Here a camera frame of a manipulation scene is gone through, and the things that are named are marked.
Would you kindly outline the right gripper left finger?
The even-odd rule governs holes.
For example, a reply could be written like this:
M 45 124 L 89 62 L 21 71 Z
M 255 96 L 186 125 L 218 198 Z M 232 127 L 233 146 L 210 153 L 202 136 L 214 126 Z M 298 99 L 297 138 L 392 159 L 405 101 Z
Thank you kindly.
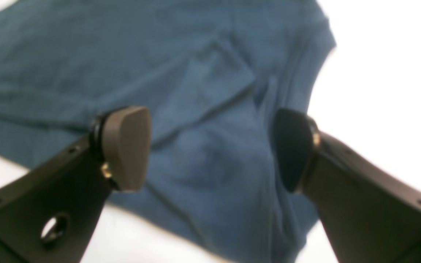
M 152 124 L 147 107 L 100 115 L 89 132 L 0 188 L 0 263 L 79 263 L 114 191 L 144 184 Z

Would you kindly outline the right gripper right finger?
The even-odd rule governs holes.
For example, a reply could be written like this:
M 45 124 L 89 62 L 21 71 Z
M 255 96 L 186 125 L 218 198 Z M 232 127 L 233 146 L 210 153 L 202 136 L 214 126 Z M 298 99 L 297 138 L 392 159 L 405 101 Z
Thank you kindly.
M 278 110 L 273 138 L 284 187 L 316 206 L 339 263 L 421 263 L 419 190 L 301 112 Z

